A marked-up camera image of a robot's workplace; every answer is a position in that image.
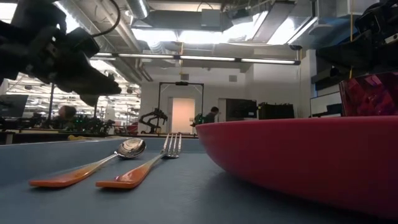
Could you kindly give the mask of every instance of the computer screen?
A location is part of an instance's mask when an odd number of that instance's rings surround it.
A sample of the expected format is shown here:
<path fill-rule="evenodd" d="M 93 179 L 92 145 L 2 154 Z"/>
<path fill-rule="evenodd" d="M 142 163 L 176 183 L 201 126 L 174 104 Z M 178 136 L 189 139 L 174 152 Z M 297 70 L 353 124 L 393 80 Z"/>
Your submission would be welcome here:
<path fill-rule="evenodd" d="M 0 95 L 0 116 L 21 118 L 28 95 Z"/>

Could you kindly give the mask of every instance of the orange handle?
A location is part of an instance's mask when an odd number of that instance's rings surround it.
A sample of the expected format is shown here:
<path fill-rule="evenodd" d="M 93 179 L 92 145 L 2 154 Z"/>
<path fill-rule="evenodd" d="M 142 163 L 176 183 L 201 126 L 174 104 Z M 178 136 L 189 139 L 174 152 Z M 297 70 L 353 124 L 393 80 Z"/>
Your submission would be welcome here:
<path fill-rule="evenodd" d="M 122 189 L 133 189 L 137 187 L 148 175 L 150 169 L 154 166 L 154 164 L 164 157 L 165 154 L 160 154 L 157 157 L 151 159 L 145 164 L 130 170 L 129 172 L 116 177 L 116 180 L 109 181 L 97 181 L 95 185 L 97 187 L 111 187 L 111 188 L 122 188 Z"/>
<path fill-rule="evenodd" d="M 72 184 L 75 184 L 101 168 L 105 165 L 106 162 L 116 157 L 117 154 L 113 154 L 105 159 L 102 159 L 98 162 L 94 162 L 92 164 L 88 164 L 81 169 L 74 170 L 70 173 L 60 175 L 58 177 L 53 177 L 47 180 L 31 180 L 29 184 L 35 187 L 68 187 Z"/>

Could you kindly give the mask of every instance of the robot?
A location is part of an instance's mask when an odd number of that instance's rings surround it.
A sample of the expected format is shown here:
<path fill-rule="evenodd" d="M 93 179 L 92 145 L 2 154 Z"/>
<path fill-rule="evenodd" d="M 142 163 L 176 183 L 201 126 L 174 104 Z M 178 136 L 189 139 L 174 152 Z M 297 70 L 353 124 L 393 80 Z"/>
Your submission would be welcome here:
<path fill-rule="evenodd" d="M 355 20 L 358 33 L 347 41 L 317 50 L 340 75 L 353 69 L 353 77 L 398 68 L 398 0 L 375 3 Z"/>
<path fill-rule="evenodd" d="M 144 121 L 144 118 L 152 116 L 151 118 L 148 119 L 148 121 Z M 144 114 L 139 118 L 139 121 L 141 124 L 147 125 L 150 127 L 150 131 L 149 133 L 145 132 L 145 131 L 141 131 L 141 134 L 154 134 L 157 132 L 157 130 L 159 130 L 161 127 L 156 125 L 156 124 L 152 124 L 151 121 L 153 119 L 162 119 L 163 120 L 163 125 L 164 123 L 168 120 L 168 117 L 165 113 L 163 113 L 162 110 L 155 108 L 154 111 Z"/>
<path fill-rule="evenodd" d="M 11 24 L 0 21 L 1 81 L 15 80 L 22 72 L 65 92 L 74 91 L 90 106 L 100 95 L 119 94 L 118 84 L 89 63 L 100 51 L 94 37 L 112 31 L 118 22 L 100 34 L 90 35 L 82 28 L 66 34 L 65 19 L 50 1 L 20 0 Z"/>

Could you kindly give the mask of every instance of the red plastic bowl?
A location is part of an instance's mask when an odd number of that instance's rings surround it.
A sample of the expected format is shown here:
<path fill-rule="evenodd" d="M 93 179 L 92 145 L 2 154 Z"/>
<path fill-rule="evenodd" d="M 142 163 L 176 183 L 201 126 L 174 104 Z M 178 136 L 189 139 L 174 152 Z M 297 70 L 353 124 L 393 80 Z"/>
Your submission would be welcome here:
<path fill-rule="evenodd" d="M 398 219 L 398 117 L 309 118 L 197 126 L 225 171 L 268 189 Z"/>

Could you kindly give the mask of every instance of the desk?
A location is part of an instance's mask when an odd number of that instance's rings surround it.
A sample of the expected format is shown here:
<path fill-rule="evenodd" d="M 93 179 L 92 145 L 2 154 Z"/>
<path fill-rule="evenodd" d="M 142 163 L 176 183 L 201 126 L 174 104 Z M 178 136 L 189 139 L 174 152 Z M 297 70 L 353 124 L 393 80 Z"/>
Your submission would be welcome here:
<path fill-rule="evenodd" d="M 145 140 L 147 150 L 138 159 L 115 159 L 84 181 L 56 190 L 33 188 L 27 181 L 100 160 L 124 139 L 0 146 L 1 223 L 390 223 L 243 182 L 213 163 L 198 139 L 183 139 L 180 158 L 160 161 L 134 190 L 95 187 L 97 180 L 153 158 L 164 143 L 164 138 Z"/>

